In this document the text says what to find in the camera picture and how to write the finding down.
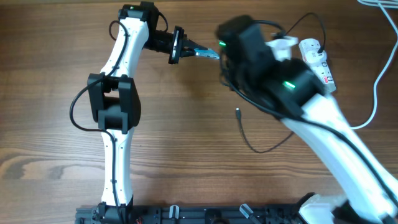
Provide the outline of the turquoise screen smartphone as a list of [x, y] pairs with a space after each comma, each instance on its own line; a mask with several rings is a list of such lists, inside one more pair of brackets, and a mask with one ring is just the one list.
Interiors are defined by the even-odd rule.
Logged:
[[195, 49], [195, 55], [197, 57], [211, 58], [219, 60], [220, 56], [213, 49]]

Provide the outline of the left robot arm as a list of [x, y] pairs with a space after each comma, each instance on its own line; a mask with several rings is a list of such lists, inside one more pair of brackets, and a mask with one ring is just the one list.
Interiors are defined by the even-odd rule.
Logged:
[[184, 29], [158, 30], [162, 13], [152, 2], [125, 4], [118, 12], [119, 33], [111, 56], [99, 74], [88, 77], [93, 120], [105, 150], [105, 183], [100, 203], [91, 215], [81, 210], [77, 223], [132, 223], [133, 190], [130, 180], [131, 142], [141, 118], [141, 102], [134, 74], [143, 49], [162, 52], [170, 64], [184, 57], [218, 59], [212, 49], [190, 40]]

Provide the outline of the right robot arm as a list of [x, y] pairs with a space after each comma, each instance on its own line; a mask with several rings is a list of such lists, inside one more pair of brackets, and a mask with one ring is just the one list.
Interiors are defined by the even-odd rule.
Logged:
[[308, 196], [306, 223], [395, 223], [397, 179], [350, 128], [336, 100], [306, 62], [291, 55], [297, 39], [280, 31], [266, 41], [262, 22], [234, 17], [218, 26], [221, 71], [229, 87], [299, 136], [343, 189]]

